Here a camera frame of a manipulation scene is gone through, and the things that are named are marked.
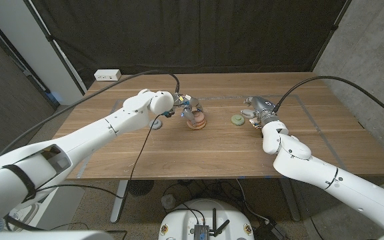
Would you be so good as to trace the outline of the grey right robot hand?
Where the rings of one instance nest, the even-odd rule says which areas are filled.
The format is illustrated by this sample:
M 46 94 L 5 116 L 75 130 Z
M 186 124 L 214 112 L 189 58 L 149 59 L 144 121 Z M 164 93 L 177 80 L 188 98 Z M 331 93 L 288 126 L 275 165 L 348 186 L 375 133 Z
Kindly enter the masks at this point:
M 243 109 L 241 114 L 256 129 L 261 129 L 267 123 L 279 120 L 274 112 L 275 105 L 267 99 L 258 96 L 248 97 L 244 104 L 252 109 Z

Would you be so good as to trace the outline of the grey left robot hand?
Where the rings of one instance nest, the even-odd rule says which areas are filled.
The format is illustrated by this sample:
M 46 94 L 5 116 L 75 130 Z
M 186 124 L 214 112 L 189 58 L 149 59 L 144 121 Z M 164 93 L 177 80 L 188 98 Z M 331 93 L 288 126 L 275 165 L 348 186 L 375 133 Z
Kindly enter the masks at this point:
M 201 106 L 199 100 L 190 95 L 182 93 L 174 93 L 173 100 L 173 107 L 170 110 L 164 112 L 163 116 L 171 117 L 175 114 L 175 110 L 177 108 L 181 108 L 181 116 L 185 117 L 190 122 L 190 124 L 192 124 L 192 126 L 197 127 L 201 120 L 193 112 L 193 109 L 196 109 L 198 112 L 203 112 L 203 107 Z

